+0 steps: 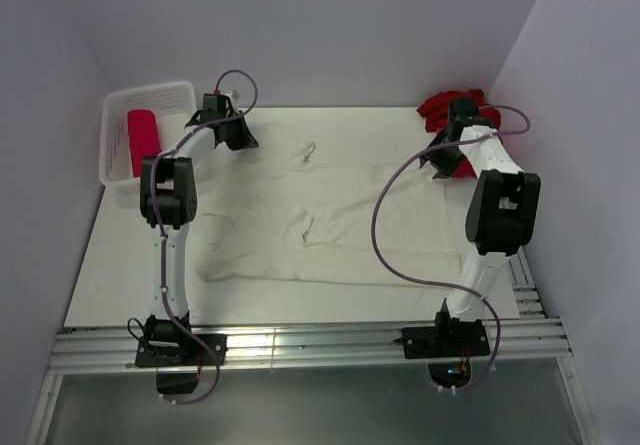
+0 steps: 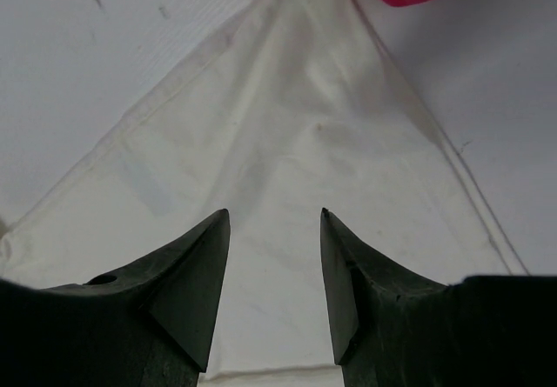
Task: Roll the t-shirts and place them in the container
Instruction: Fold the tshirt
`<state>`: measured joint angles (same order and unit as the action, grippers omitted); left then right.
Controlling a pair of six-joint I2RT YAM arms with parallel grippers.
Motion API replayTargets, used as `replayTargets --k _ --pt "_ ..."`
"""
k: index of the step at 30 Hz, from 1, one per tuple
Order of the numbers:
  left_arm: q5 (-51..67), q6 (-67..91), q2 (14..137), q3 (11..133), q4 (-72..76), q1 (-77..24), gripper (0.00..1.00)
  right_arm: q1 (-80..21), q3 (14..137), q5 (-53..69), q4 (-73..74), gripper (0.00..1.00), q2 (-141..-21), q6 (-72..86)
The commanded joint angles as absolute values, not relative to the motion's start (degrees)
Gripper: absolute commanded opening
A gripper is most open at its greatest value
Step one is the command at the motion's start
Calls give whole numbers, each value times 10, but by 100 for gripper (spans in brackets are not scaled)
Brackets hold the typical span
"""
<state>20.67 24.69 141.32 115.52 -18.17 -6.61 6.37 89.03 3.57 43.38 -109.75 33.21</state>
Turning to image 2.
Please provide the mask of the white t shirt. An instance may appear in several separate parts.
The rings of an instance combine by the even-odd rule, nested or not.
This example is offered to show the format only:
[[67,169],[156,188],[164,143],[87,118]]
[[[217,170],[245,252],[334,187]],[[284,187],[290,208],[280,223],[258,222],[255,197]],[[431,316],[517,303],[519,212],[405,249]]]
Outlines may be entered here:
[[527,271],[356,0],[254,0],[8,231],[1,274],[82,283],[220,208],[231,247],[204,386],[343,383],[323,209],[437,282]]

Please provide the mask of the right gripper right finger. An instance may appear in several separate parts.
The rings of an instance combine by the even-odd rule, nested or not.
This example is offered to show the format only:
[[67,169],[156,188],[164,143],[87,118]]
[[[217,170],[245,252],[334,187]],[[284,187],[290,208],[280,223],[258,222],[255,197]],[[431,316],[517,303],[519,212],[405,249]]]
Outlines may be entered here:
[[411,310],[444,285],[375,250],[328,209],[319,237],[333,359],[344,384],[406,386]]

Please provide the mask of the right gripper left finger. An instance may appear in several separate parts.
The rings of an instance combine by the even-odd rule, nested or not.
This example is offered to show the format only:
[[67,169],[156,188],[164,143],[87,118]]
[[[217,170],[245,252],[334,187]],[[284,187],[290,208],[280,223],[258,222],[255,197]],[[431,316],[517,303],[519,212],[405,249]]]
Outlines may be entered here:
[[48,369],[66,386],[194,386],[206,371],[230,242],[228,210],[85,284],[49,289]]

